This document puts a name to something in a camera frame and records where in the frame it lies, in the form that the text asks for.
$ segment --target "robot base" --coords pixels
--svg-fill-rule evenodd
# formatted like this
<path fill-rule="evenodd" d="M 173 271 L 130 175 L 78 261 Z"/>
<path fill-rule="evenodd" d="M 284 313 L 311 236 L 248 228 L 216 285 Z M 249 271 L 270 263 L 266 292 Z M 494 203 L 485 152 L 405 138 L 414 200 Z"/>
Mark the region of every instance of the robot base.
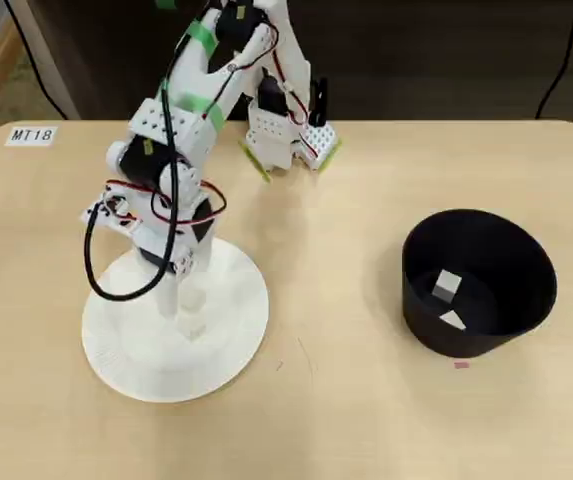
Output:
<path fill-rule="evenodd" d="M 100 279 L 110 291 L 128 292 L 149 279 L 135 251 L 115 261 Z M 158 313 L 154 292 L 130 303 L 107 302 L 91 293 L 83 314 L 88 361 L 109 387 L 137 400 L 192 400 L 222 387 L 253 358 L 268 323 L 268 290 L 253 261 L 215 239 L 206 272 L 208 297 L 197 313 L 177 318 Z M 204 327 L 189 339 L 179 322 Z"/>

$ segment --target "green tape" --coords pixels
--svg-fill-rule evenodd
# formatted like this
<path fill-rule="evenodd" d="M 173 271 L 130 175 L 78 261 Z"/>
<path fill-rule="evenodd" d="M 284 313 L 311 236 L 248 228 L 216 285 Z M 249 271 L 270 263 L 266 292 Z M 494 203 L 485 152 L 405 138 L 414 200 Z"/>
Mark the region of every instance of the green tape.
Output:
<path fill-rule="evenodd" d="M 193 23 L 188 27 L 187 33 L 195 40 L 199 40 L 201 42 L 204 46 L 204 50 L 206 50 L 208 58 L 213 56 L 213 53 L 215 53 L 215 49 L 217 48 L 217 39 L 213 35 L 213 32 L 208 30 L 197 20 L 193 20 Z"/>
<path fill-rule="evenodd" d="M 179 102 L 176 102 L 175 104 L 182 110 L 186 110 L 188 112 L 204 113 L 208 110 L 211 103 L 212 100 L 209 100 L 208 98 L 200 97 L 192 93 L 186 93 L 179 99 Z M 219 108 L 219 105 L 215 104 L 211 107 L 210 112 L 208 113 L 208 118 L 213 122 L 213 127 L 215 127 L 216 132 L 219 132 L 224 128 L 226 119 L 224 118 L 224 114 L 222 113 L 222 109 Z"/>
<path fill-rule="evenodd" d="M 257 160 L 257 157 L 255 157 L 255 155 L 253 155 L 253 152 L 250 151 L 250 148 L 248 148 L 248 145 L 245 145 L 243 142 L 239 142 L 239 146 L 242 147 L 242 150 L 244 151 L 244 153 L 246 154 L 246 156 L 250 160 L 250 163 L 253 164 L 253 167 L 255 167 L 255 170 L 257 170 L 259 172 L 259 174 L 262 176 L 264 181 L 266 183 L 272 182 L 272 178 L 270 178 L 270 175 L 268 174 L 266 169 L 264 167 L 262 167 L 262 164 L 259 162 L 259 160 Z"/>
<path fill-rule="evenodd" d="M 337 145 L 335 145 L 333 147 L 333 149 L 330 151 L 330 153 L 326 157 L 326 160 L 324 160 L 323 163 L 319 166 L 319 168 L 317 169 L 317 173 L 323 173 L 324 170 L 326 170 L 328 168 L 328 165 L 330 165 L 330 162 L 333 160 L 333 157 L 335 157 L 337 150 L 339 150 L 339 147 L 341 147 L 341 146 L 342 146 L 342 141 L 340 139 L 337 142 Z"/>
<path fill-rule="evenodd" d="M 160 10 L 177 10 L 175 0 L 155 0 L 155 5 Z"/>

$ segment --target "black bowl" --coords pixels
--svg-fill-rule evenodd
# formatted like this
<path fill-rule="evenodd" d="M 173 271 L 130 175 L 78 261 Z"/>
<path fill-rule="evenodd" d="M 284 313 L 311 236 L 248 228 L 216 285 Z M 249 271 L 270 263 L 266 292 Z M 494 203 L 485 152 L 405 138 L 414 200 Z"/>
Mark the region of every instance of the black bowl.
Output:
<path fill-rule="evenodd" d="M 540 325 L 557 297 L 555 270 L 526 231 L 492 213 L 450 210 L 422 221 L 402 252 L 403 308 L 431 350 L 476 357 Z M 461 277 L 451 303 L 433 294 L 442 270 Z M 454 311 L 465 329 L 441 317 Z"/>

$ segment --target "light wood tabletop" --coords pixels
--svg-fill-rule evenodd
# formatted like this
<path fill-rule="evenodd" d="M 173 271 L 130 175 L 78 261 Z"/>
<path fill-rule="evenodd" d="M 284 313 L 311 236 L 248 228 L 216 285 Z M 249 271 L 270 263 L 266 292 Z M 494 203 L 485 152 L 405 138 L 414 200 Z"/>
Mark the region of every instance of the light wood tabletop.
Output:
<path fill-rule="evenodd" d="M 573 479 L 573 124 L 338 122 L 321 175 L 262 181 L 229 124 L 206 177 L 218 236 L 257 263 L 271 317 L 248 368 L 203 399 L 122 397 L 88 366 L 78 217 L 125 122 L 0 128 L 0 479 Z M 492 211 L 547 250 L 557 305 L 457 369 L 401 315 L 401 245 L 431 213 Z M 97 272 L 130 248 L 98 231 Z"/>

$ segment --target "white block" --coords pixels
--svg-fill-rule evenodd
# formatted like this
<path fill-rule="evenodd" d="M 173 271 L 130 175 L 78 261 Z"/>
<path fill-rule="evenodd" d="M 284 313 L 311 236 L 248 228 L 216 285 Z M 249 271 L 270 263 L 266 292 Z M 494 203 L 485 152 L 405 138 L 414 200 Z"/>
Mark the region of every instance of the white block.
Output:
<path fill-rule="evenodd" d="M 446 303 L 451 303 L 461 283 L 462 277 L 447 270 L 442 270 L 435 284 L 435 288 L 433 288 L 433 295 Z"/>
<path fill-rule="evenodd" d="M 464 325 L 464 322 L 462 322 L 462 319 L 459 318 L 459 315 L 457 315 L 454 310 L 445 313 L 439 318 L 441 318 L 446 323 L 455 328 L 459 328 L 460 330 L 466 330 L 466 325 Z"/>

